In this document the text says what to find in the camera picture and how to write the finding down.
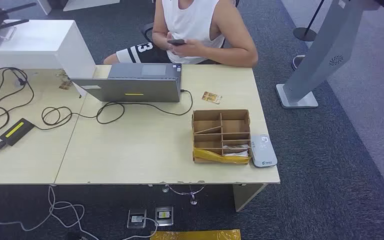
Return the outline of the person's left hand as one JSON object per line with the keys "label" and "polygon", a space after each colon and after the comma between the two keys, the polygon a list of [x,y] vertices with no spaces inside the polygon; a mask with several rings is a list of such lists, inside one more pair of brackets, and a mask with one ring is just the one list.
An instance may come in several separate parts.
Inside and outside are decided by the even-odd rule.
{"label": "person's left hand", "polygon": [[187,39],[182,45],[168,44],[168,49],[180,57],[203,57],[206,48],[205,45],[196,39]]}

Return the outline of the person's right hand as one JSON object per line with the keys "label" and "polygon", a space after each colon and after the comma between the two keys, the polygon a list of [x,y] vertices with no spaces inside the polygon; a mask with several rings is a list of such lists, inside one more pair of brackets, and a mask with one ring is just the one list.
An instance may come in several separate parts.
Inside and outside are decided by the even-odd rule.
{"label": "person's right hand", "polygon": [[166,35],[166,40],[163,40],[162,43],[163,43],[163,47],[166,51],[171,51],[173,52],[176,48],[175,45],[169,43],[169,41],[173,40],[173,36],[172,36],[172,33],[169,31]]}

